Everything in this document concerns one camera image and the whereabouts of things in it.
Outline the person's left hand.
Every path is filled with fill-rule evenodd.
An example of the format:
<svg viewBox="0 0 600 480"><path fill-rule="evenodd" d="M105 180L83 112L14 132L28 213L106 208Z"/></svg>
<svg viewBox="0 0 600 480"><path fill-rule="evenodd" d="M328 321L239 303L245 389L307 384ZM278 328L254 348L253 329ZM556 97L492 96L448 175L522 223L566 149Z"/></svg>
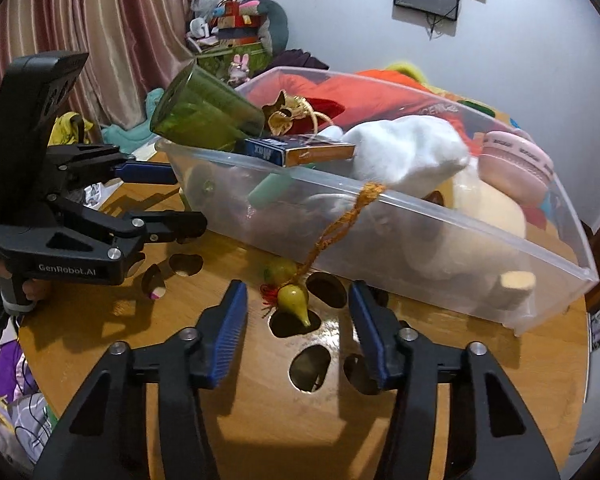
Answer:
<svg viewBox="0 0 600 480"><path fill-rule="evenodd" d="M4 298L10 304L30 306L44 299L50 292L50 282L43 280L27 280L14 278L0 256L0 287Z"/></svg>

